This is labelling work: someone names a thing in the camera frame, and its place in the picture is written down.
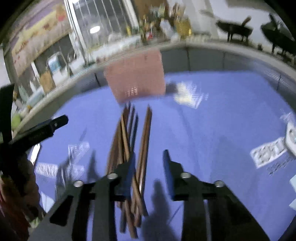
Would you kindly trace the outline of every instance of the white wall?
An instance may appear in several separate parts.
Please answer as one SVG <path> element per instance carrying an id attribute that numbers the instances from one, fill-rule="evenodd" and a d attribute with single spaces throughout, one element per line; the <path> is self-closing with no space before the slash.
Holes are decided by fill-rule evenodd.
<path id="1" fill-rule="evenodd" d="M 10 84 L 10 80 L 8 78 L 4 57 L 3 57 L 3 49 L 0 48 L 0 87 Z"/>
<path id="2" fill-rule="evenodd" d="M 215 25 L 218 19 L 242 23 L 247 16 L 251 16 L 251 21 L 247 23 L 253 28 L 249 40 L 254 46 L 261 43 L 265 51 L 271 52 L 272 44 L 264 37 L 260 27 L 270 22 L 270 12 L 277 21 L 281 19 L 263 0 L 168 0 L 171 8 L 175 2 L 185 5 L 185 14 L 189 16 L 194 31 L 209 32 L 214 39 L 227 39 L 227 33 Z M 205 16 L 200 10 L 213 12 L 218 19 Z"/>

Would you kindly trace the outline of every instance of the poster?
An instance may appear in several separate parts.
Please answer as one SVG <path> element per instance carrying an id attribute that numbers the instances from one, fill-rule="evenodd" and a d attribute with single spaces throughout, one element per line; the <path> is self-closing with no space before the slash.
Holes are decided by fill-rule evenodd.
<path id="1" fill-rule="evenodd" d="M 17 20 L 10 40 L 15 70 L 20 76 L 48 47 L 71 30 L 63 0 L 42 1 Z"/>

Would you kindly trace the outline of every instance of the bundle of wooden sticks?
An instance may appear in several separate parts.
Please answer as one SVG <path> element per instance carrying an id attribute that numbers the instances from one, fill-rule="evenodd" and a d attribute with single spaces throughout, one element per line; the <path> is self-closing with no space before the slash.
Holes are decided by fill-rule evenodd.
<path id="1" fill-rule="evenodd" d="M 130 154 L 134 152 L 139 117 L 136 114 L 134 118 L 135 107 L 132 108 L 131 114 L 130 110 L 131 104 L 129 103 L 128 106 L 125 106 L 117 125 L 109 154 L 106 174 L 113 172 L 117 165 L 129 161 Z M 132 179 L 132 199 L 125 200 L 124 203 L 117 203 L 117 206 L 121 209 L 120 232 L 126 232 L 127 224 L 131 238 L 138 238 L 136 227 L 141 226 L 142 216 L 148 216 L 144 201 L 144 188 L 151 119 L 152 111 L 148 106 L 137 161 L 137 170 Z"/>

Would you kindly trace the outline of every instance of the black bracket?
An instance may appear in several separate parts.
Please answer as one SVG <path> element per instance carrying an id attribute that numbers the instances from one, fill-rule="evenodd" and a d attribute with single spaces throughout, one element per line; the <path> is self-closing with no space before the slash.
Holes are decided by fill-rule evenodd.
<path id="1" fill-rule="evenodd" d="M 131 196 L 135 155 L 95 183 L 75 181 L 66 188 L 28 241 L 86 241 L 90 201 L 94 200 L 92 241 L 116 241 L 114 202 Z"/>
<path id="2" fill-rule="evenodd" d="M 27 178 L 19 169 L 18 158 L 34 145 L 52 137 L 56 129 L 68 123 L 68 117 L 63 115 L 54 120 L 47 120 L 12 139 L 13 90 L 14 84 L 0 88 L 0 171 L 12 178 L 20 194 L 24 196 Z"/>
<path id="3" fill-rule="evenodd" d="M 171 199 L 184 201 L 182 241 L 207 241 L 208 237 L 213 241 L 269 240 L 223 181 L 206 183 L 184 172 L 180 163 L 171 161 L 168 150 L 163 152 L 163 165 Z M 208 226 L 204 200 L 210 216 Z"/>

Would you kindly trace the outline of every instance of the blue tablecloth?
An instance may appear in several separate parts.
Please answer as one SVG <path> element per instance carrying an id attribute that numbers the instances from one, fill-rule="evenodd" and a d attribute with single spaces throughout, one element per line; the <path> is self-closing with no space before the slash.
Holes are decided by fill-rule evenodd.
<path id="1" fill-rule="evenodd" d="M 138 229 L 140 240 L 181 238 L 183 206 L 168 196 L 162 161 L 165 149 L 200 180 L 223 180 L 269 238 L 278 240 L 295 216 L 289 204 L 296 193 L 289 180 L 296 174 L 296 161 L 286 152 L 257 169 L 250 151 L 285 136 L 281 116 L 291 108 L 263 77 L 252 72 L 186 72 L 167 74 L 165 79 L 193 83 L 198 95 L 206 98 L 196 109 L 178 104 L 172 95 L 132 101 L 139 114 L 136 156 L 148 104 L 153 111 L 144 194 L 149 217 Z M 55 199 L 55 177 L 60 174 L 56 168 L 67 162 L 73 146 L 81 145 L 73 163 L 74 179 L 93 182 L 104 175 L 122 108 L 104 87 L 73 98 L 58 111 L 56 116 L 66 114 L 69 123 L 42 143 L 36 175 L 43 199 Z M 44 167 L 50 170 L 41 175 Z M 118 208 L 115 215 L 119 230 Z M 118 240 L 131 239 L 128 231 L 117 233 Z"/>

